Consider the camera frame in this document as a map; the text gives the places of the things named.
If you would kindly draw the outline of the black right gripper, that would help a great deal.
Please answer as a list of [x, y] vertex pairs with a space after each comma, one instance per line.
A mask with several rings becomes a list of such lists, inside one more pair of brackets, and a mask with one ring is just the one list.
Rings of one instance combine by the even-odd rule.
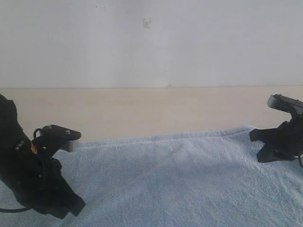
[[257, 153], [259, 163], [277, 161], [293, 161], [303, 154], [303, 117], [292, 118], [282, 122], [272, 129], [253, 129], [249, 132], [250, 141], [262, 141], [270, 143], [274, 141], [274, 147], [265, 144]]

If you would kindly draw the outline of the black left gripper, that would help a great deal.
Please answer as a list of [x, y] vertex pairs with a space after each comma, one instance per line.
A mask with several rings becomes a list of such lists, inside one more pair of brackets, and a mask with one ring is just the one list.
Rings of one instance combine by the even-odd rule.
[[17, 201], [40, 214], [64, 219], [71, 213], [77, 217], [86, 203], [63, 178], [61, 163], [48, 155], [32, 158], [22, 165], [14, 184]]

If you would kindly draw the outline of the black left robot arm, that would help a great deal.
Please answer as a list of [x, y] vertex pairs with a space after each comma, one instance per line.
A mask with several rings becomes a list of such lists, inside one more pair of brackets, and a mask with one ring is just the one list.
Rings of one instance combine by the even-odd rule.
[[78, 216], [85, 201], [62, 176], [58, 150], [72, 152], [81, 138], [79, 131], [50, 124], [37, 128], [31, 140], [18, 122], [13, 100], [0, 97], [0, 180], [13, 192], [20, 209], [1, 209], [2, 213], [28, 210], [64, 219]]

